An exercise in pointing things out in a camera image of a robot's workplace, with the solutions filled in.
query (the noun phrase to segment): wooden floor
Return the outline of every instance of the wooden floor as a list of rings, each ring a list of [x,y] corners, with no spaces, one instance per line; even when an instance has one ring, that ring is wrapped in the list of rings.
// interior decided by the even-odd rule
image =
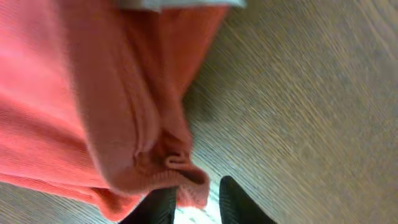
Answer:
[[[232,175],[279,223],[398,223],[398,1],[249,0],[186,95],[195,162]],[[0,223],[106,223],[82,203],[2,184]]]

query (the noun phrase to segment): wood grain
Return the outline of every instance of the wood grain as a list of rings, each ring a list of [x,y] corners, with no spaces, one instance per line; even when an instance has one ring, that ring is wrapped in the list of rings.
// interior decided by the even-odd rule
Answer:
[[[232,175],[279,223],[398,223],[398,3],[233,9],[184,103],[194,161]],[[0,223],[105,223],[95,208],[0,185]]]

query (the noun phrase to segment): pink knit fabric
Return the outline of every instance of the pink knit fabric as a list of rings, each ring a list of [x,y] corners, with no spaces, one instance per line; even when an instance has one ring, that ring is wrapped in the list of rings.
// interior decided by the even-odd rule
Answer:
[[[227,7],[125,11],[110,0],[0,0],[0,181],[124,218],[179,186],[203,207],[181,98]]]

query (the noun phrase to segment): fabric fold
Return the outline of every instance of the fabric fold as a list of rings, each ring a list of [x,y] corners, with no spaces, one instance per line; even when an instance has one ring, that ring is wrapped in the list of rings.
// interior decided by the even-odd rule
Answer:
[[[92,203],[110,220],[162,187],[205,206],[181,99],[226,10],[1,1],[0,181]]]

